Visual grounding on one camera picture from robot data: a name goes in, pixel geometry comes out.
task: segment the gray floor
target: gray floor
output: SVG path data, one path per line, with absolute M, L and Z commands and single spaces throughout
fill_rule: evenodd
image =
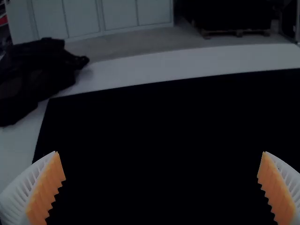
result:
M 91 62 L 110 60 L 139 54 L 157 53 L 189 48 L 205 48 L 222 45 L 288 43 L 277 32 L 277 22 L 272 23 L 270 37 L 261 34 L 246 34 L 242 38 L 234 35 L 216 35 L 204 40 L 199 32 L 181 19 L 172 28 L 142 30 L 66 44 L 66 49 L 76 55 L 87 55 Z

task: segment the white cabinet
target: white cabinet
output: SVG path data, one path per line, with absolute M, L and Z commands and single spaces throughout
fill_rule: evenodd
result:
M 30 12 L 27 1 L 13 0 L 8 3 L 6 1 L 6 13 L 10 35 L 14 44 L 29 42 L 35 40 L 32 23 L 30 20 Z
M 137 0 L 139 25 L 171 23 L 170 0 Z
M 14 44 L 173 26 L 173 0 L 6 0 Z
M 95 0 L 63 0 L 70 38 L 99 32 Z
M 32 0 L 39 38 L 68 38 L 62 0 Z
M 102 0 L 106 30 L 137 26 L 135 0 Z

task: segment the black mat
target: black mat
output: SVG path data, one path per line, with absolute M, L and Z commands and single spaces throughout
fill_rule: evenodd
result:
M 34 161 L 58 151 L 67 180 L 47 224 L 276 224 L 256 175 L 263 151 L 300 171 L 299 102 L 299 69 L 51 99 Z

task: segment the cabinet door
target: cabinet door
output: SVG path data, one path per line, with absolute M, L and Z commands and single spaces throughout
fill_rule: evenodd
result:
M 32 0 L 39 38 L 68 38 L 62 0 Z
M 171 22 L 170 0 L 137 0 L 139 25 Z
M 64 0 L 64 7 L 70 37 L 99 31 L 95 0 Z
M 135 0 L 102 0 L 105 29 L 137 26 Z
M 13 0 L 5 1 L 5 3 L 10 35 L 13 43 L 16 45 L 35 40 L 27 1 Z

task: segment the black jacket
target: black jacket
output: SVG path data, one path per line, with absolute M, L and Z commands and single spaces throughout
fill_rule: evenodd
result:
M 43 38 L 7 50 L 0 61 L 0 127 L 15 124 L 39 101 L 75 83 L 75 71 L 89 59 L 64 47 L 64 40 Z

